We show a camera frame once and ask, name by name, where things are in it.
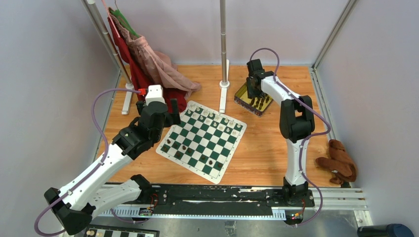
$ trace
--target wooden table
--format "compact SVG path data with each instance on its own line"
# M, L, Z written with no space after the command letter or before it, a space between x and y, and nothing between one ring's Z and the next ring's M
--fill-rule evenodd
M265 67L267 71L274 67ZM202 84L202 90L194 92L189 100L218 111L221 80L220 66L179 66L178 70L190 80ZM279 131L280 107L273 102L265 114L258 118L234 103L234 94L243 85L247 77L246 66L230 66L230 89L227 94L226 114L247 123L247 130L234 153L234 156L224 174L220 185L258 185L281 186L287 170L287 145ZM280 67L280 80L291 90L301 95L309 95L313 107L319 112L317 98L314 93L307 67ZM125 94L117 92L107 123L105 134L111 141L118 131L128 126L131 120L138 116L134 96L129 115L121 115ZM315 132L324 131L323 123L315 117ZM158 155L155 147L143 153L130 165L116 173L110 181L124 182L132 175L142 174L152 183L173 184L212 184L182 166ZM317 157L327 157L327 137L325 135L310 139L307 149L307 175L318 186L336 187L329 182L332 174L315 164Z

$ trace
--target brown stuffed animal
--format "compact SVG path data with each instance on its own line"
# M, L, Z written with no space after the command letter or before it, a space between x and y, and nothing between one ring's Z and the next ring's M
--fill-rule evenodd
M319 157L316 163L335 174L336 177L330 179L330 182L334 184L343 184L344 181L354 182L358 168L340 141L334 139L329 141L329 155L331 159Z

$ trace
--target pink garment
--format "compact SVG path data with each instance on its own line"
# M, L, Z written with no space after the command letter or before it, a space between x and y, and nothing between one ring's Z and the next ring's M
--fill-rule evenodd
M176 70L177 66L171 63L167 55L153 51L144 36L136 37L121 25L118 18L112 14L110 16L121 33L121 37L124 38L134 60L155 84L160 84L165 88L177 88L187 91L185 99L193 91L201 89L201 84L190 81L178 72Z

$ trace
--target gray wall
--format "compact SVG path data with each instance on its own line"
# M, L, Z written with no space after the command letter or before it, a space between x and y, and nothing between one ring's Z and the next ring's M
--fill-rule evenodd
M99 133L90 105L115 87L118 71L80 1L0 6L0 230L36 236L35 218L47 206L43 193L92 162ZM96 109L101 124L110 96ZM41 229L61 225L50 212Z
M337 136L375 224L419 235L419 1L361 0L320 66Z
M105 9L97 1L105 16ZM114 0L106 0L115 8ZM311 64L347 0L227 0L227 58L246 64L260 47L282 64ZM219 0L118 0L131 26L178 64L221 64ZM264 64L276 63L260 52Z

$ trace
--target hanging clothes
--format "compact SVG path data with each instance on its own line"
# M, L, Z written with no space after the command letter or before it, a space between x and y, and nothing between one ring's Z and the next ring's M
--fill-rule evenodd
M201 89L197 82L190 81L177 71L177 66L171 63L170 58L158 51L154 51L146 38L137 34L119 10L108 8L110 16L118 28L122 38L127 44L131 56L140 65L141 69L155 84L164 88L177 88L186 91L188 98L191 92Z
M119 52L121 58L129 64L130 71L131 71L131 81L134 85L134 89L138 90L140 88L148 88L150 85L154 85L154 83L150 78L148 78L142 69L138 66L137 62L131 57L130 51L128 49L125 40L122 37L118 37L118 33L116 29L113 27L112 19L108 17L109 25L111 26L112 36L114 38L115 45L119 48ZM187 91L182 91L177 88L164 88L163 89L163 97L165 99L166 104L168 105L169 112L172 112L170 99L175 98L178 102L179 111L182 112L186 109L186 99ZM138 100L144 100L144 97L137 94Z

